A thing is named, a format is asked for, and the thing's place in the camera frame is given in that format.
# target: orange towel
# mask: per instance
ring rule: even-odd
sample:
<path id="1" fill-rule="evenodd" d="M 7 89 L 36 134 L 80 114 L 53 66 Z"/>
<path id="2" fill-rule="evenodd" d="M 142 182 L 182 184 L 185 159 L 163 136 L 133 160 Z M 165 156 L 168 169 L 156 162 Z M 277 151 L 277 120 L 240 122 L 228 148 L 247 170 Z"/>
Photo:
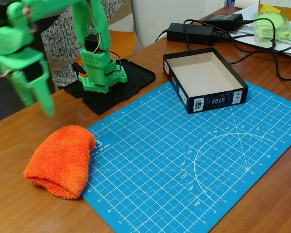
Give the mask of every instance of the orange towel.
<path id="1" fill-rule="evenodd" d="M 79 126 L 66 126 L 51 134 L 35 151 L 24 178 L 54 196 L 76 200 L 88 180 L 93 135 Z"/>

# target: plastic bag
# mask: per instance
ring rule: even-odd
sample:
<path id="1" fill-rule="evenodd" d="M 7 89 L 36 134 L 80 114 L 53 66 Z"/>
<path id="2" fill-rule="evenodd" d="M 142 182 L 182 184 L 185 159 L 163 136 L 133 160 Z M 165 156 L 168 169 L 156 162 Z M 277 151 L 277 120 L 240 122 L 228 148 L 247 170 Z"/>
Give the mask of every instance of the plastic bag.
<path id="1" fill-rule="evenodd" d="M 288 17 L 279 13 L 255 13 L 253 19 L 268 18 L 276 28 L 276 40 L 291 40 L 291 26 Z M 273 39 L 274 30 L 267 20 L 259 20 L 253 24 L 255 41 L 269 41 Z"/>

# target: yellow sticky note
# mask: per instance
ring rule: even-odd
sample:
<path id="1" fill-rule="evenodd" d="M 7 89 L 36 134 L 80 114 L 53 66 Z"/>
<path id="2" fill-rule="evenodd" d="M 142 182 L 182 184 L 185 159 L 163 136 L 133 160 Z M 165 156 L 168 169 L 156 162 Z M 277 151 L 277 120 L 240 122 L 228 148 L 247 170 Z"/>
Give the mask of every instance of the yellow sticky note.
<path id="1" fill-rule="evenodd" d="M 263 5 L 262 9 L 261 9 L 261 12 L 263 12 L 263 13 L 273 13 L 273 12 L 274 13 L 280 13 L 281 10 L 279 10 L 279 9 L 277 9 L 277 8 L 267 4 L 267 3 L 265 3 Z"/>

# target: black cable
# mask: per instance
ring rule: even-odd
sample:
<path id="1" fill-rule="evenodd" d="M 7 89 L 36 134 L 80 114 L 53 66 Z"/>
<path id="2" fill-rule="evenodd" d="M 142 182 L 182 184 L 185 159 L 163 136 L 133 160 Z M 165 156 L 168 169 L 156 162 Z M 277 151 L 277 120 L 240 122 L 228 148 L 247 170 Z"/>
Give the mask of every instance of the black cable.
<path id="1" fill-rule="evenodd" d="M 253 34 L 245 34 L 245 35 L 236 35 L 236 36 L 233 36 L 233 39 L 238 39 L 238 38 L 243 38 L 243 37 L 248 37 L 248 36 L 254 36 Z"/>
<path id="2" fill-rule="evenodd" d="M 167 31 L 168 31 L 168 29 L 163 30 L 163 31 L 161 32 L 161 34 L 157 37 L 157 39 L 155 40 L 155 42 L 158 41 L 159 38 L 161 37 L 161 35 L 164 34 L 164 33 L 166 33 Z"/>
<path id="3" fill-rule="evenodd" d="M 113 70 L 112 72 L 110 72 L 110 73 L 108 73 L 108 74 L 106 74 L 106 76 L 108 76 L 108 75 L 110 75 L 110 74 L 113 74 L 114 72 L 119 72 L 119 71 L 121 71 L 121 59 L 120 59 L 120 56 L 119 55 L 117 55 L 116 53 L 114 53 L 114 52 L 111 52 L 111 51 L 108 51 L 110 54 L 113 54 L 113 55 L 115 55 L 116 57 L 118 57 L 118 59 L 119 59 L 119 61 L 120 61 L 120 64 L 119 64 L 119 66 L 120 66 L 120 69 L 118 70 Z"/>
<path id="4" fill-rule="evenodd" d="M 207 26 L 209 26 L 209 27 L 213 27 L 213 28 L 215 28 L 215 29 L 217 29 L 217 30 L 219 30 L 219 31 L 222 31 L 222 32 L 224 32 L 226 35 L 228 35 L 228 37 L 231 39 L 232 43 L 234 44 L 234 46 L 235 46 L 238 50 L 240 50 L 240 51 L 242 51 L 242 52 L 246 52 L 246 53 L 251 53 L 251 52 L 253 52 L 253 51 L 249 51 L 249 50 L 243 50 L 242 48 L 238 47 L 238 45 L 235 43 L 235 40 L 233 39 L 233 37 L 232 37 L 228 32 L 224 31 L 223 29 L 218 28 L 218 27 L 214 27 L 214 26 L 212 26 L 212 25 L 210 25 L 210 24 L 204 23 L 204 22 L 202 22 L 202 21 L 200 21 L 200 20 L 194 20 L 194 19 L 187 19 L 187 20 L 185 20 L 184 23 L 183 23 L 183 25 L 184 25 L 184 31 L 185 31 L 185 34 L 186 34 L 186 43 L 187 43 L 187 47 L 188 47 L 188 50 L 189 50 L 189 51 L 190 51 L 190 47 L 189 47 L 189 42 L 188 42 L 188 31 L 187 31 L 187 29 L 186 29 L 186 23 L 189 22 L 189 21 L 196 22 L 196 23 L 200 23 L 200 24 L 204 24 L 204 25 L 207 25 Z"/>
<path id="5" fill-rule="evenodd" d="M 200 24 L 202 24 L 202 25 L 207 25 L 207 26 L 209 26 L 209 27 L 213 27 L 213 28 L 215 28 L 215 29 L 217 29 L 217 30 L 220 30 L 220 31 L 226 33 L 226 35 L 231 39 L 232 43 L 234 44 L 234 46 L 235 46 L 238 50 L 240 50 L 240 51 L 242 51 L 242 52 L 249 53 L 248 55 L 246 55 L 245 57 L 241 58 L 240 60 L 235 61 L 235 62 L 231 62 L 231 63 L 230 63 L 231 65 L 236 64 L 236 63 L 239 63 L 239 62 L 243 61 L 244 59 L 248 58 L 249 56 L 251 56 L 251 55 L 253 55 L 253 54 L 255 54 L 255 53 L 272 53 L 272 54 L 273 54 L 273 57 L 274 57 L 274 61 L 275 61 L 275 66 L 276 66 L 276 73 L 277 73 L 277 76 L 278 76 L 281 80 L 284 80 L 284 81 L 291 81 L 291 79 L 286 79 L 286 78 L 283 78 L 283 77 L 281 76 L 281 74 L 280 74 L 280 72 L 279 72 L 279 63 L 278 63 L 278 59 L 277 59 L 277 55 L 276 55 L 277 53 L 281 53 L 281 52 L 285 52 L 285 51 L 290 50 L 290 49 L 291 49 L 291 46 L 288 47 L 288 48 L 286 48 L 286 49 L 284 49 L 284 50 L 278 50 L 278 51 L 275 51 L 275 45 L 276 45 L 276 43 L 275 43 L 275 39 L 276 39 L 276 27 L 275 27 L 274 23 L 273 23 L 270 19 L 268 19 L 268 18 L 259 18 L 259 19 L 256 19 L 256 20 L 245 20 L 245 21 L 243 22 L 243 24 L 253 23 L 253 22 L 256 22 L 256 21 L 259 21 L 259 20 L 267 20 L 267 21 L 269 21 L 269 22 L 271 23 L 271 25 L 272 25 L 272 27 L 273 27 L 274 34 L 273 34 L 273 40 L 272 40 L 272 47 L 271 47 L 271 48 L 264 48 L 264 49 L 260 49 L 260 50 L 256 50 L 256 51 L 243 50 L 243 49 L 241 49 L 240 47 L 238 47 L 237 44 L 236 44 L 235 41 L 234 41 L 236 38 L 239 38 L 239 37 L 236 37 L 236 36 L 235 36 L 235 38 L 233 38 L 233 37 L 232 37 L 229 33 L 227 33 L 226 31 L 224 31 L 224 30 L 222 30 L 222 29 L 220 29 L 220 28 L 218 28 L 218 27 L 214 27 L 214 26 L 212 26 L 212 25 L 210 25 L 210 24 L 207 24 L 207 23 L 201 22 L 201 21 L 199 21 L 199 20 L 187 19 L 187 20 L 184 21 L 183 26 L 184 26 L 184 30 L 185 30 L 185 33 L 186 33 L 186 41 L 187 41 L 187 47 L 188 47 L 188 50 L 190 51 L 189 42 L 188 42 L 188 32 L 187 32 L 187 29 L 186 29 L 186 22 L 191 21 L 191 22 L 197 22 L 197 23 L 200 23 Z"/>
<path id="6" fill-rule="evenodd" d="M 275 38 L 276 38 L 276 28 L 275 28 L 275 25 L 274 23 L 270 20 L 270 19 L 267 19 L 267 18 L 259 18 L 259 19 L 256 19 L 254 20 L 255 21 L 259 21 L 259 20 L 268 20 L 270 21 L 270 23 L 272 24 L 273 26 L 273 31 L 274 31 L 274 34 L 273 34 L 273 46 L 272 46 L 272 54 L 273 54 L 273 57 L 274 57 L 274 61 L 275 61 L 275 67 L 276 67 L 276 73 L 277 73 L 277 76 L 281 79 L 281 80 L 284 80 L 284 81 L 291 81 L 291 79 L 286 79 L 284 77 L 281 76 L 280 74 L 280 71 L 279 71 L 279 62 L 278 62 L 278 59 L 277 59 L 277 53 L 279 52 L 285 52 L 285 51 L 288 51 L 291 49 L 291 47 L 287 48 L 287 49 L 284 49 L 284 50 L 280 50 L 280 51 L 275 51 Z M 246 59 L 247 57 L 253 55 L 254 53 L 250 53 L 248 54 L 247 56 L 245 56 L 244 58 L 240 59 L 239 61 L 237 62 L 233 62 L 233 63 L 230 63 L 230 64 L 235 64 L 235 63 L 238 63 L 240 61 L 243 61 L 244 59 Z"/>

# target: cutting mat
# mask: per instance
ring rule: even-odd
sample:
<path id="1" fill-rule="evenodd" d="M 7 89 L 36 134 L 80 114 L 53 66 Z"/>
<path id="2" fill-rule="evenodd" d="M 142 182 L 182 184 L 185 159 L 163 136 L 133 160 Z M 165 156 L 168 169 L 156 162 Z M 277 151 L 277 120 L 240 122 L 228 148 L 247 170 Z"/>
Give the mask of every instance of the cutting mat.
<path id="1" fill-rule="evenodd" d="M 291 146 L 291 102 L 248 85 L 188 115 L 167 83 L 89 127 L 84 199 L 119 233 L 210 231 Z"/>

